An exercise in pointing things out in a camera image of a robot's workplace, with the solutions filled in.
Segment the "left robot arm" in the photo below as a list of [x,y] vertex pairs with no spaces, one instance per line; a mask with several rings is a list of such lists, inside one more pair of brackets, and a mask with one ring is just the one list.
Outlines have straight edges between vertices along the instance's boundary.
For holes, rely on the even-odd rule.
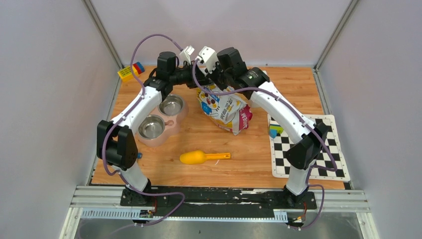
[[133,199],[141,206],[152,201],[150,180],[137,164],[138,148],[135,135],[150,113],[169,98],[174,85],[195,88],[208,86],[211,79],[194,66],[189,54],[161,52],[157,66],[142,84],[134,100],[112,120],[102,120],[97,126],[97,157],[103,161],[106,173],[119,174],[126,188],[134,191]]

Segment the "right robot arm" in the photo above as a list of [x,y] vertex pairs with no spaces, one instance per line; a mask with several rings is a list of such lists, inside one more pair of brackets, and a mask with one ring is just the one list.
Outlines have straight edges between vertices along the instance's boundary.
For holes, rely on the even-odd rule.
[[206,76],[217,86],[231,87],[225,94],[241,93],[264,109],[290,137],[294,145],[285,154],[291,168],[284,201],[291,208],[298,207],[309,189],[309,174],[317,156],[322,149],[329,151],[325,144],[327,126],[315,123],[289,103],[263,70],[247,68],[236,48],[216,52],[205,46],[197,60],[205,65]]

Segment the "yellow food scoop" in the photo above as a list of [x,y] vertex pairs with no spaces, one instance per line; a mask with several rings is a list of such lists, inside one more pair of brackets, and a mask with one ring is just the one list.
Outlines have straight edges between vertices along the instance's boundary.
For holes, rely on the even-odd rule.
[[180,155],[179,160],[183,164],[203,164],[209,160],[231,159],[230,153],[204,153],[201,150],[186,152]]

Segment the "pet food bag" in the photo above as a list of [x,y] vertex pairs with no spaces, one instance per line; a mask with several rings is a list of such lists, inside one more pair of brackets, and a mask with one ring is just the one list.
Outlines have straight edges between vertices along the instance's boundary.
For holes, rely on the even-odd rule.
[[249,128],[250,106],[236,94],[216,96],[197,88],[197,99],[205,115],[220,128],[238,135]]

